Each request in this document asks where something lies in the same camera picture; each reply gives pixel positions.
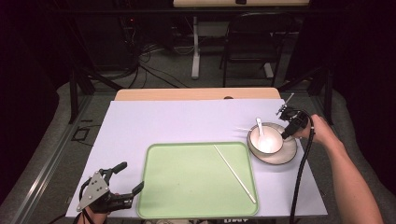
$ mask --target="white tabletop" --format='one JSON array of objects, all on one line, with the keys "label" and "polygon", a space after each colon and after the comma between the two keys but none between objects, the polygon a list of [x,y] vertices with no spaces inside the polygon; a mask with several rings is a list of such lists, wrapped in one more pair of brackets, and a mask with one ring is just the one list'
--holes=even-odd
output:
[{"label": "white tabletop", "polygon": [[[276,111],[284,103],[280,99],[232,99],[195,101],[113,101],[106,113],[84,173],[66,216],[78,213],[79,188],[94,171],[114,167],[122,161],[128,167],[113,175],[110,189],[129,193],[142,181],[146,151],[156,143],[195,143],[240,141],[246,143],[247,132],[236,128],[251,128],[255,118],[286,127]],[[287,217],[303,156],[297,141],[296,157],[283,165],[271,165],[251,155],[253,176],[259,197],[255,217]],[[131,209],[115,211],[111,217],[138,218],[136,202]],[[297,202],[296,216],[327,215],[315,179],[308,163],[305,165]]]}]

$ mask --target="white desk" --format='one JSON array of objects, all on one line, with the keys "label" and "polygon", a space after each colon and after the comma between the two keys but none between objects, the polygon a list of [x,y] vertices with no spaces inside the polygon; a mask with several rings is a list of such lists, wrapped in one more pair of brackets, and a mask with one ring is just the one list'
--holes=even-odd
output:
[{"label": "white desk", "polygon": [[[235,3],[235,0],[174,0],[174,7],[307,7],[309,0],[247,0],[245,5],[239,5]],[[194,55],[192,58],[192,71],[191,78],[197,79],[199,77],[199,66],[200,66],[200,52],[198,46],[199,35],[212,35],[219,36],[219,33],[225,35],[227,30],[227,23],[218,23],[217,25],[210,26],[206,34],[202,34],[199,31],[199,22],[197,17],[193,18],[193,35],[194,35]],[[269,64],[265,65],[267,76],[272,76],[271,67]]]},{"label": "white desk", "polygon": [[[235,99],[213,100],[224,96]],[[128,90],[118,94],[116,99],[117,101],[111,102],[106,113],[67,217],[77,215],[79,188],[100,168],[111,168],[127,161],[128,167],[112,176],[110,188],[112,192],[121,194],[130,192],[142,180],[146,151],[154,143],[246,143],[247,133],[235,127],[251,128],[257,117],[263,121],[287,125],[275,115],[284,101],[279,99],[273,88]],[[301,144],[297,142],[296,157],[283,165],[270,165],[251,155],[259,201],[259,211],[255,217],[287,217],[290,214],[297,170],[303,156]],[[135,197],[131,209],[115,211],[110,216],[138,218],[137,200],[138,197]],[[324,215],[327,215],[326,208],[309,165],[306,164],[296,216]]]}]

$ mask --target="white spoon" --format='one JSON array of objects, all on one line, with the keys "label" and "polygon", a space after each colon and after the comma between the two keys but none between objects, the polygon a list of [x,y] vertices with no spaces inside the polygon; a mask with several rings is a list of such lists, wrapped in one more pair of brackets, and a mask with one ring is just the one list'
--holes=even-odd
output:
[{"label": "white spoon", "polygon": [[264,131],[262,130],[262,120],[260,118],[256,118],[257,127],[259,129],[259,151],[262,151],[262,145],[264,144]]}]

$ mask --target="table leg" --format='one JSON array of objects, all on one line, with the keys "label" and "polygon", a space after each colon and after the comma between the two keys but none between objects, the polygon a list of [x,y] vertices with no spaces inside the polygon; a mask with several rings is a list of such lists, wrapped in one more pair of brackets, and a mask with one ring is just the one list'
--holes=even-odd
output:
[{"label": "table leg", "polygon": [[194,57],[192,59],[191,78],[192,79],[197,79],[199,77],[199,61],[200,61],[199,46],[198,46],[198,21],[197,21],[197,17],[194,17],[193,30],[194,30]]}]

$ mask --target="green tray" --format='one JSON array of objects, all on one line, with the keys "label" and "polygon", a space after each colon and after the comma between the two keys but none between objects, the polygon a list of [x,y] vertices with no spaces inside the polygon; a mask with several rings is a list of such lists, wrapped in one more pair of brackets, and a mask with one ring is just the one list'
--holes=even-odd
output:
[{"label": "green tray", "polygon": [[144,219],[249,217],[253,203],[216,147],[257,201],[249,152],[241,142],[149,147],[137,213]]}]

